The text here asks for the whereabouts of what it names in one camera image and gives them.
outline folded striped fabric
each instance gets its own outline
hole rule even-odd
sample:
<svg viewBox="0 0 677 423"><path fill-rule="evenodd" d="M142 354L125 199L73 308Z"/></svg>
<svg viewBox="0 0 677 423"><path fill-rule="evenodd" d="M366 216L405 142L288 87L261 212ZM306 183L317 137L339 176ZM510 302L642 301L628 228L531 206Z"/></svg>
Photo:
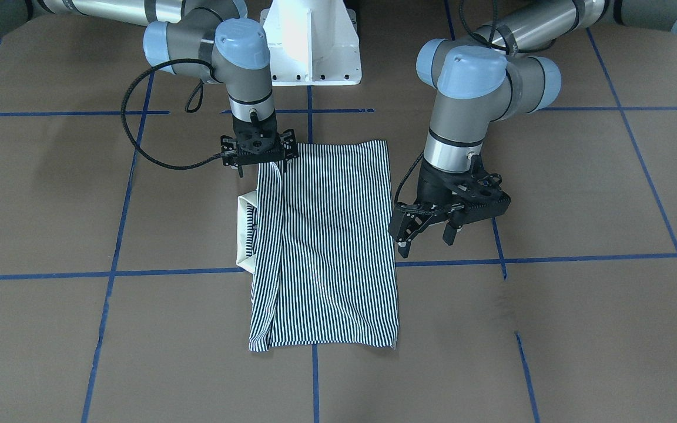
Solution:
<svg viewBox="0 0 677 423"><path fill-rule="evenodd" d="M385 141L299 145L260 166L250 351L396 346L398 305Z"/></svg>

